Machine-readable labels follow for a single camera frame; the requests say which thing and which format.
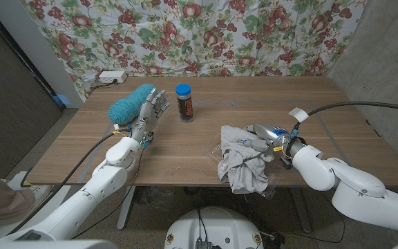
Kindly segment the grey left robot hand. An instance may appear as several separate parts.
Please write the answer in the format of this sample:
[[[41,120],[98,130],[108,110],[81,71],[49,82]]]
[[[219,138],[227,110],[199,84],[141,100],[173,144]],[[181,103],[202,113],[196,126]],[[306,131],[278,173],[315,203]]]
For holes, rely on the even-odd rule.
[[[140,107],[140,113],[132,130],[131,137],[140,144],[143,144],[146,137],[157,126],[159,118],[169,105],[170,102],[167,100],[166,91],[164,89],[159,91],[153,88]]]

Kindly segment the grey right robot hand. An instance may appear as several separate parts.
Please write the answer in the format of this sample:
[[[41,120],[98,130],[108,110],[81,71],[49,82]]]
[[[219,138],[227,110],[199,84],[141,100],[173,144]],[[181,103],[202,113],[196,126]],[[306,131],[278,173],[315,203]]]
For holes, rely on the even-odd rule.
[[[286,158],[293,158],[300,149],[306,146],[304,139],[292,136],[286,129],[278,126],[255,124],[246,127],[245,131],[256,135],[257,139],[245,138],[240,141],[240,144],[260,152],[272,149],[282,151]]]

